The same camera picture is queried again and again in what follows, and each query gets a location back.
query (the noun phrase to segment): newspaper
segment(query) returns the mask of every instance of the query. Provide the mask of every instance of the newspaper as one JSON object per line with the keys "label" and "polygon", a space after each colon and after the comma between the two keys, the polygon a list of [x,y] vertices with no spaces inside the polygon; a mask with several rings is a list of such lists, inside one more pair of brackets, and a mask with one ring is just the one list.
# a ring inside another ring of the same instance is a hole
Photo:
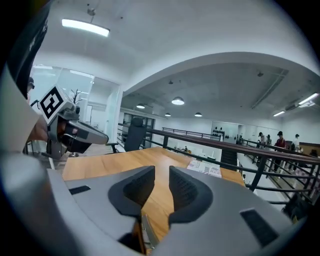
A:
{"label": "newspaper", "polygon": [[220,166],[215,163],[192,160],[187,169],[221,178]]}

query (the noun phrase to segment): person in red shirt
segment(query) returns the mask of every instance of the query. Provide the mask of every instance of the person in red shirt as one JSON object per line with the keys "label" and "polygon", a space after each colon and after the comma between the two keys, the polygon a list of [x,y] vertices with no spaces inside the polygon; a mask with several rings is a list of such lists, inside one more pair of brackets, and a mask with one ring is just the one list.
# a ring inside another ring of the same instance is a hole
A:
{"label": "person in red shirt", "polygon": [[[282,131],[278,132],[278,136],[279,136],[279,138],[277,139],[277,141],[275,143],[275,146],[285,149],[286,148],[286,141],[284,139],[284,135],[283,135]],[[278,168],[279,168],[278,165],[281,164],[281,160],[280,159],[276,159],[276,160],[274,160],[274,163],[275,163],[274,170],[277,171]]]}

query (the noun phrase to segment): black office chair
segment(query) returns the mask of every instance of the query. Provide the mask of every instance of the black office chair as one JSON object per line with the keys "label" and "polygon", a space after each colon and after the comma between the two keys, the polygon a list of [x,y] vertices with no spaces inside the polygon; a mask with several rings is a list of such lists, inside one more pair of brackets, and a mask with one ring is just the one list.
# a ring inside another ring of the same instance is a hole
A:
{"label": "black office chair", "polygon": [[[138,150],[146,132],[147,127],[143,126],[143,120],[141,118],[132,119],[125,139],[124,150],[126,152]],[[111,146],[113,153],[118,153],[116,145],[119,145],[119,143],[107,143],[105,145]]]}

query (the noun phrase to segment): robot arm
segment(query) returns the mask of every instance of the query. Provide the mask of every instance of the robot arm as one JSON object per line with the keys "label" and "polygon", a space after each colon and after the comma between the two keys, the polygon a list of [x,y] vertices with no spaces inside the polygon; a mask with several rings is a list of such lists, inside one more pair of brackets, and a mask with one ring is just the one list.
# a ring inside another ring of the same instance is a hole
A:
{"label": "robot arm", "polygon": [[[80,108],[57,85],[40,100],[39,107],[48,130],[44,155],[50,158],[59,159],[67,151],[84,153],[92,143],[106,144],[109,141],[106,134],[79,120]],[[58,133],[60,123],[66,123],[63,133]]]}

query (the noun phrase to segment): wooden table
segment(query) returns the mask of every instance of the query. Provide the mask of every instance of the wooden table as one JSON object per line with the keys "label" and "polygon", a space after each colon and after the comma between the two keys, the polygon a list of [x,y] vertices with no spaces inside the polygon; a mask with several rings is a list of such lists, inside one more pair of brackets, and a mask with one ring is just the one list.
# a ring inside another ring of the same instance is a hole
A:
{"label": "wooden table", "polygon": [[[142,208],[159,240],[168,233],[168,217],[174,211],[169,190],[169,166],[186,168],[191,158],[162,147],[152,147],[131,152],[68,158],[63,170],[65,181],[94,178],[128,171],[142,166],[155,166],[154,189]],[[223,179],[244,186],[239,172],[220,168]]]}

